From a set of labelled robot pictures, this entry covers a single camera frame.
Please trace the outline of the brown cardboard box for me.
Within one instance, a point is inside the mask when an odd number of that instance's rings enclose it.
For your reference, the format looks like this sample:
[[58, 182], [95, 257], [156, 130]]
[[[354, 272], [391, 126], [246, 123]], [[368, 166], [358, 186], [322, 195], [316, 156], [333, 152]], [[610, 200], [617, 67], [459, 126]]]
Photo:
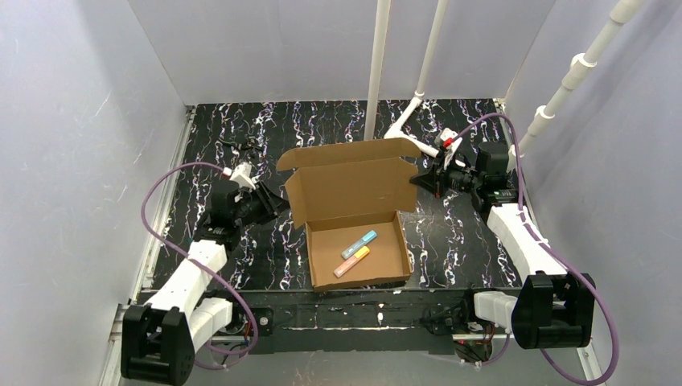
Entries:
[[[351, 289], [407, 281], [413, 263], [402, 212], [413, 212], [417, 186], [409, 162], [421, 151], [403, 138], [308, 146], [287, 150], [277, 170], [291, 170], [285, 183], [295, 228], [303, 228], [314, 291]], [[369, 231], [370, 253], [341, 278], [334, 270], [342, 251]]]

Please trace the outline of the light blue tube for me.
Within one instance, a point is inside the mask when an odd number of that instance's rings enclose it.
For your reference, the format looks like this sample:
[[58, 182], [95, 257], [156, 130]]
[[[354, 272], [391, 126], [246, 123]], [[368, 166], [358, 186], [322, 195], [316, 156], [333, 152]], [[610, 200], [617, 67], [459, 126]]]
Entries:
[[344, 249], [342, 251], [341, 256], [343, 257], [344, 260], [347, 260], [351, 256], [353, 256], [355, 253], [357, 253], [359, 250], [361, 250], [362, 247], [367, 246], [369, 243], [371, 243], [375, 238], [377, 237], [377, 233], [374, 230], [369, 231], [366, 233], [364, 236], [359, 238], [355, 243], [353, 243], [351, 246], [348, 248]]

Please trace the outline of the yellow pink marker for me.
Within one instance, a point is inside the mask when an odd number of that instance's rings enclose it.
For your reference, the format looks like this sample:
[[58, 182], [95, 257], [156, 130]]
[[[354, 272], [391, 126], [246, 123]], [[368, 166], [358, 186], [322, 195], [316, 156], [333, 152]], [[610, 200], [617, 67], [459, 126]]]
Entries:
[[369, 253], [370, 249], [368, 246], [361, 247], [334, 270], [334, 275], [337, 278], [341, 278], [345, 273], [362, 261]]

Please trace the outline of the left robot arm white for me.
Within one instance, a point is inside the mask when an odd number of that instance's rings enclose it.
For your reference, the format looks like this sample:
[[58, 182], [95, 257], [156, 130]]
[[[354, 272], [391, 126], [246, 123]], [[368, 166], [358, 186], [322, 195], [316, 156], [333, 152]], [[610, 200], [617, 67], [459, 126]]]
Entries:
[[238, 302], [250, 325], [253, 312], [244, 299], [207, 298], [204, 293], [226, 265], [242, 230], [267, 224], [290, 207], [264, 183], [253, 189], [233, 181], [219, 182], [196, 226], [187, 257], [162, 288], [143, 305], [124, 313], [121, 374], [132, 380], [183, 385], [195, 365], [195, 354], [221, 328], [232, 322]]

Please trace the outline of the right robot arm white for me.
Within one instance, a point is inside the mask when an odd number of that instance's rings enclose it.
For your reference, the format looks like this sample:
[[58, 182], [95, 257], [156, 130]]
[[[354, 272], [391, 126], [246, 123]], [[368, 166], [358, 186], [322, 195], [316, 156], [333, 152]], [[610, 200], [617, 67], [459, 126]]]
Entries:
[[469, 289], [454, 310], [425, 317], [444, 324], [480, 322], [512, 334], [523, 349], [585, 347], [591, 338], [595, 298], [562, 263], [542, 248], [544, 242], [530, 221], [520, 194], [507, 173], [507, 147], [484, 142], [474, 163], [458, 161], [458, 142], [445, 140], [438, 155], [410, 182], [436, 197], [461, 191], [497, 236], [520, 274], [517, 295], [496, 289]]

